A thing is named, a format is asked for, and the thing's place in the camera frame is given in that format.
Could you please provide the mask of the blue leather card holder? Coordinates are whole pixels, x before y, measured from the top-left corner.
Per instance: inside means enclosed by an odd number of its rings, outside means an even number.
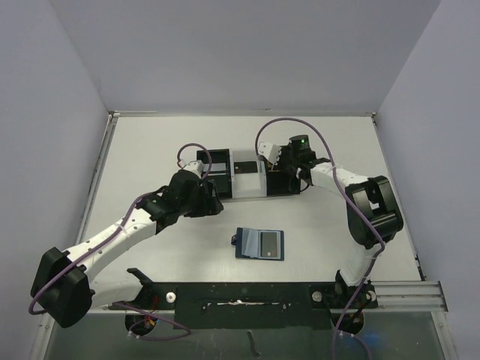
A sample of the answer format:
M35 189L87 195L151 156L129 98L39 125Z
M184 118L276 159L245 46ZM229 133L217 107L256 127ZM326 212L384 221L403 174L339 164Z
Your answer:
M279 257L277 259L266 259L260 257L260 234L261 232L277 232L279 235ZM236 259L246 260L268 260L284 261L284 231L273 229L253 229L238 227L232 236L231 245L235 248Z

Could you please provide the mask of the black card from holder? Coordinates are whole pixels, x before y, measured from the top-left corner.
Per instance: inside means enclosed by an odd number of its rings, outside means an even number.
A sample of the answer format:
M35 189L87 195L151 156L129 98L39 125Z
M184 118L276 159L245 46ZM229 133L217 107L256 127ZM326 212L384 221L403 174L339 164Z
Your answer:
M260 234L260 257L277 259L279 253L279 235L277 232L261 232Z

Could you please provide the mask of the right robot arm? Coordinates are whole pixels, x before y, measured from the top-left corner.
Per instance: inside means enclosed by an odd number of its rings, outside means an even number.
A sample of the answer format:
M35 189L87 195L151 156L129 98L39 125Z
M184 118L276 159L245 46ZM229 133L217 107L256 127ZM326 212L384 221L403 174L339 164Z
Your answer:
M349 287L365 283L376 258L404 228L390 181L383 175L358 175L328 158L318 158L306 135L291 137L286 145L278 147L273 159L275 170L346 202L346 222L355 245L352 257L338 275Z

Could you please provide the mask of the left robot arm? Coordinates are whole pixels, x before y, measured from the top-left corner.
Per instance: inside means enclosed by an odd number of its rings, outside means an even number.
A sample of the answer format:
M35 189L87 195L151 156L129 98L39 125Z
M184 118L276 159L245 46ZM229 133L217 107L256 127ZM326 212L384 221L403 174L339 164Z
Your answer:
M49 314L62 328L68 328L96 305L134 300L137 291L127 295L126 286L115 286L115 295L108 295L93 281L111 262L180 217L218 215L223 209L213 180L180 169L168 185L138 196L120 220L89 240L67 250L52 247L46 251L34 277L28 312Z

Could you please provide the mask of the black bin with gold card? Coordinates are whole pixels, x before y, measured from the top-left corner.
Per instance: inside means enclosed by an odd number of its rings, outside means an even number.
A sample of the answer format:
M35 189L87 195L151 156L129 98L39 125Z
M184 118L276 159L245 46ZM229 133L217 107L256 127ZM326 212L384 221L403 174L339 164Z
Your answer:
M268 197L300 194L300 179L282 173L266 160L262 161L265 164Z

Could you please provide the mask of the black bin with silver card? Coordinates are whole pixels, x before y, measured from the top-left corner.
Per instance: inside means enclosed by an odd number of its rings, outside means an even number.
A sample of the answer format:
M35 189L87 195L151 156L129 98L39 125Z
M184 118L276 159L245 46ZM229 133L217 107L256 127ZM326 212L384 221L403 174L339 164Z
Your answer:
M210 172L207 176L208 180L213 180L219 197L222 200L232 199L232 174L230 163L230 150L229 149L210 149L211 162L213 163L226 163L226 172Z

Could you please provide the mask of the silver credit card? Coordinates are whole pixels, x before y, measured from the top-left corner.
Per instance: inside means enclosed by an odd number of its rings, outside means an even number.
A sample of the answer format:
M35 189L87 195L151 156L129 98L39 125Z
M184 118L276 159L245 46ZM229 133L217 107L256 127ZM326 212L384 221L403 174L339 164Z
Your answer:
M227 171L226 163L213 163L211 166L207 166L211 173L225 173Z

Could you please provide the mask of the black credit card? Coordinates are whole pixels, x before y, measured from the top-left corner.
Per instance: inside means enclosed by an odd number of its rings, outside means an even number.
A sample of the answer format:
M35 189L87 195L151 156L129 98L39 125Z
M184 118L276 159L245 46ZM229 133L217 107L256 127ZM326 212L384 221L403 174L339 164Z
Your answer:
M258 173L258 164L256 161L239 161L233 165L235 174Z

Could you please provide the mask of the white middle bin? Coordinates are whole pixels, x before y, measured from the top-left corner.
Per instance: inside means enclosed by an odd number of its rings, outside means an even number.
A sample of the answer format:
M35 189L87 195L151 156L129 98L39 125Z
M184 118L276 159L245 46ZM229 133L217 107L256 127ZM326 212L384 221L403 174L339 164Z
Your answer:
M235 174L233 165L239 161L256 161L258 173ZM232 198L253 199L267 196L266 168L257 153L251 148L231 148Z

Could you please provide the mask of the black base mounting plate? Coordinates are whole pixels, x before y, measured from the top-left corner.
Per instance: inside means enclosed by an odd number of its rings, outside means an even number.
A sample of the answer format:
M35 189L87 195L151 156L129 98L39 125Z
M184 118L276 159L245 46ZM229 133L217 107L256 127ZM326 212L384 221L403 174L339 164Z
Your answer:
M374 286L339 282L147 283L131 305L172 311L189 329L329 330L342 310L374 309Z

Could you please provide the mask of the aluminium left side rail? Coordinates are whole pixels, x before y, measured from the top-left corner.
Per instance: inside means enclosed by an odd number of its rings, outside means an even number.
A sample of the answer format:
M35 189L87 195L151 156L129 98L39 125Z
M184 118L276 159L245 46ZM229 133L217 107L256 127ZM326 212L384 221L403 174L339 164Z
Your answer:
M95 204L95 198L97 196L98 187L101 182L101 177L104 171L105 163L107 161L108 153L110 150L113 136L116 131L117 122L119 119L118 112L109 112L103 139L100 145L100 151L97 156L97 160L94 167L93 176L88 189L88 196L85 203L85 208L82 213L82 219L79 225L79 230L76 234L74 245L79 245L86 234L86 230L89 224L89 218L92 213L93 205Z

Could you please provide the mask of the aluminium rail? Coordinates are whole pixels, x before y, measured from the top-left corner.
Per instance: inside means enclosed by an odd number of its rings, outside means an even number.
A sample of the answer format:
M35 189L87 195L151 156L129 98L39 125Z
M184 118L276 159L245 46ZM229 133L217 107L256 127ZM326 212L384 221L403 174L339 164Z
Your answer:
M133 282L118 283L98 283L94 285L101 290L105 290L108 295L116 294L116 286L125 286L126 294L130 295L133 291L138 294L145 284L150 284L151 280L134 280ZM393 310L393 311L444 311L447 308L444 298L443 289L438 282L428 281L374 281L365 285L373 285L375 299L378 301L377 310ZM96 308L119 308L119 302L127 302L131 305L131 301L116 301L111 304L96 305L90 310Z
M109 112L103 139L100 145L100 151L97 156L97 160L94 167L93 176L88 189L88 196L85 203L85 208L82 213L82 219L79 225L79 230L76 234L74 245L79 245L86 234L86 230L89 224L89 218L92 213L93 205L95 204L95 198L97 196L98 187L101 182L101 177L104 171L105 163L107 161L108 153L110 150L113 136L116 131L117 122L119 119L118 112Z

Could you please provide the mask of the aluminium front rail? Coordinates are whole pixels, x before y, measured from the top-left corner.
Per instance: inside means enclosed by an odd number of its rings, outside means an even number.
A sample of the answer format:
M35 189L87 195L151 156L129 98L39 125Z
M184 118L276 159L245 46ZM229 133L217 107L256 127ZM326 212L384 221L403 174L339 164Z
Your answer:
M134 280L133 282L118 283L98 283L94 285L101 290L105 290L108 295L116 294L116 286L125 286L126 294L130 295L133 291L138 294L145 284L150 284L151 280ZM393 310L393 311L444 311L447 308L444 298L443 289L438 282L428 281L374 281L365 285L373 285L375 299L378 301L377 310ZM119 308L119 302L127 302L131 305L131 301L116 301L111 304L96 305L90 310L96 308Z

